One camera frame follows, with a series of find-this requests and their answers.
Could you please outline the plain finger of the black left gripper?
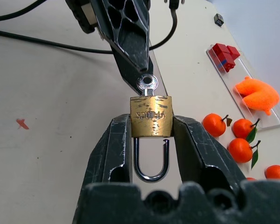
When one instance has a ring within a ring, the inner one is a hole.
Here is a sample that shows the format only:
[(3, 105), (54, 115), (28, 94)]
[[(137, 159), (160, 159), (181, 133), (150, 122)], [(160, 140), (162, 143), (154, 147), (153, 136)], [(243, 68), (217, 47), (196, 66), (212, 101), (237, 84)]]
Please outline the plain finger of the black left gripper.
[(118, 66), (122, 79), (138, 94), (141, 94), (141, 90), (137, 86), (137, 80), (140, 76), (145, 74), (153, 74), (154, 66), (150, 57), (148, 57), (148, 70), (138, 71), (133, 65), (131, 65), (123, 56), (118, 53), (113, 47), (111, 47), (113, 56)]

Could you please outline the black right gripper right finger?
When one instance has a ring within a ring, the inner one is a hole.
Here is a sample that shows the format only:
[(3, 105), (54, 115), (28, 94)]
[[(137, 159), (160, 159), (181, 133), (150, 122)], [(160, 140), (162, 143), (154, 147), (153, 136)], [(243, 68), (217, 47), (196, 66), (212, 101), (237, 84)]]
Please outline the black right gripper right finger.
[(174, 116), (173, 131), (182, 182), (204, 190), (240, 190), (244, 174), (230, 153), (195, 119)]

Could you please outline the ribbed finger of the black left gripper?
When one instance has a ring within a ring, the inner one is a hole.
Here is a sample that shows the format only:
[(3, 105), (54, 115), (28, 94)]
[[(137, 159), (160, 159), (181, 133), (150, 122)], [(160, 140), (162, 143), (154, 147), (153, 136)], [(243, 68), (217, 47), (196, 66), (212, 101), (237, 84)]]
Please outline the ribbed finger of the black left gripper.
[(135, 69), (149, 67), (149, 13), (146, 0), (98, 0), (101, 35)]

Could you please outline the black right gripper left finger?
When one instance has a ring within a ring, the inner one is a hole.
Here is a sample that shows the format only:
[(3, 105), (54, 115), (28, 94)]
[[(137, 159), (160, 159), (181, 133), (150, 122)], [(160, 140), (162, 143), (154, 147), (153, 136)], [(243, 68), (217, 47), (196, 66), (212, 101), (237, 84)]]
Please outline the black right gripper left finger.
[(122, 114), (111, 120), (91, 152), (82, 186), (132, 180), (131, 121), (129, 114)]

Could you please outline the small silver key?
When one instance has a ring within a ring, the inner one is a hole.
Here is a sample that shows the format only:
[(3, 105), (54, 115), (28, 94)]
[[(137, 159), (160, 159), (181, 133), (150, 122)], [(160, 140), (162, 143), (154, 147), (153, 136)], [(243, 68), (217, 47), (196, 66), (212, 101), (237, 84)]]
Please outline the small silver key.
[(137, 79), (137, 87), (141, 96), (153, 96), (154, 90), (158, 87), (158, 79), (152, 74), (143, 74)]

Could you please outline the brass padlock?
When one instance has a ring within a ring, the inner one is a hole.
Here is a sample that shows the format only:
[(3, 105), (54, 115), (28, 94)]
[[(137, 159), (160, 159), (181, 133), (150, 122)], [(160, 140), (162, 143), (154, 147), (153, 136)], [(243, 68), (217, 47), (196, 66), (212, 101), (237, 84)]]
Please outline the brass padlock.
[[(141, 96), (130, 98), (131, 135), (133, 137), (133, 162), (136, 175), (144, 182), (158, 182), (169, 168), (169, 139), (173, 132), (171, 96)], [(140, 138), (164, 138), (162, 170), (148, 176), (140, 169)]]

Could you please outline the orange tangerine with leaf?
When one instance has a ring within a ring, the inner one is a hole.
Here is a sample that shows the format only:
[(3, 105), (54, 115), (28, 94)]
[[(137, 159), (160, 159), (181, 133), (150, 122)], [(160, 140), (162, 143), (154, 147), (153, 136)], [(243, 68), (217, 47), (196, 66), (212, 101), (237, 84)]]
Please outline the orange tangerine with leaf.
[(255, 139), (257, 132), (257, 124), (260, 118), (253, 124), (247, 119), (239, 119), (232, 126), (232, 132), (236, 138), (241, 138), (246, 140), (248, 143), (252, 143)]
[(259, 158), (258, 146), (260, 142), (258, 140), (256, 145), (251, 146), (247, 140), (236, 138), (229, 143), (227, 150), (236, 163), (247, 163), (251, 161), (251, 169), (253, 169)]
[(202, 125), (204, 129), (213, 137), (219, 137), (223, 135), (226, 131), (226, 127), (229, 127), (232, 123), (232, 119), (229, 115), (221, 118), (215, 113), (208, 114), (202, 120)]

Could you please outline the orange plush toy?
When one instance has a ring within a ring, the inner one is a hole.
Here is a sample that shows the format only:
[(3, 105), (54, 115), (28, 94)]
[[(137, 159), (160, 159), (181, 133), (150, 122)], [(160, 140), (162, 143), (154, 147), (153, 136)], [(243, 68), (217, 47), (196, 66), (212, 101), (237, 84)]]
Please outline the orange plush toy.
[(271, 109), (280, 101), (279, 93), (272, 86), (258, 79), (245, 77), (233, 89), (244, 96), (242, 102), (249, 109), (263, 111), (267, 116), (272, 114)]

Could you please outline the small black cube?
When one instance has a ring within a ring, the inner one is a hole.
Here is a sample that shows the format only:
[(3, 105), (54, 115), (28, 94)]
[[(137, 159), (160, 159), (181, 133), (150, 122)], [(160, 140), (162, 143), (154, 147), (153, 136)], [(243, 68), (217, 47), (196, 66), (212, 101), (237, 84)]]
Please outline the small black cube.
[(214, 15), (214, 23), (216, 25), (218, 25), (219, 27), (221, 27), (224, 24), (224, 19), (223, 19), (222, 15), (215, 14)]

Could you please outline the red and blue building block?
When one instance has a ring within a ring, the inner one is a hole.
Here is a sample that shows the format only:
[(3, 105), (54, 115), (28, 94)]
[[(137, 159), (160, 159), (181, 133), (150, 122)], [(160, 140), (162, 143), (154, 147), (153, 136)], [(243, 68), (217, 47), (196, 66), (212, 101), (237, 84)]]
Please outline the red and blue building block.
[(233, 60), (227, 60), (227, 59), (224, 59), (223, 61), (221, 61), (219, 64), (218, 64), (218, 70), (220, 72), (229, 72), (231, 69), (233, 69), (235, 67), (235, 63)]

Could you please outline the clear acrylic tray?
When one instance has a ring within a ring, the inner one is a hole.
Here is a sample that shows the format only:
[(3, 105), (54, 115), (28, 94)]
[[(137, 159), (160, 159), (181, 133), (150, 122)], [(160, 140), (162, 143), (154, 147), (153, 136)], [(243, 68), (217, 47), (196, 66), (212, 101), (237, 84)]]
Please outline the clear acrylic tray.
[(212, 45), (206, 50), (206, 54), (214, 65), (217, 73), (224, 82), (229, 94), (232, 96), (237, 108), (239, 109), (243, 118), (256, 122), (259, 118), (258, 123), (259, 129), (267, 129), (275, 126), (280, 126), (280, 106), (276, 105), (271, 109), (271, 115), (266, 115), (263, 111), (256, 111), (248, 108), (242, 101), (242, 95), (238, 91), (234, 90), (236, 84), (244, 80), (245, 77), (260, 79), (257, 77), (255, 70), (252, 68), (244, 53), (240, 52), (240, 57), (235, 60), (235, 67), (229, 72), (226, 72), (222, 63), (219, 61), (217, 55), (212, 49)]

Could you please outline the red tape mark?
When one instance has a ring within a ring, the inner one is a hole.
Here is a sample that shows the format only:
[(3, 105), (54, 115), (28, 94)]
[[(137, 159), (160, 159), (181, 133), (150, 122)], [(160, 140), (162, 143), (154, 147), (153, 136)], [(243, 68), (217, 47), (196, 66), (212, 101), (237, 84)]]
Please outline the red tape mark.
[(29, 127), (25, 123), (25, 119), (17, 119), (16, 122), (20, 127), (22, 127), (25, 130), (29, 130)]

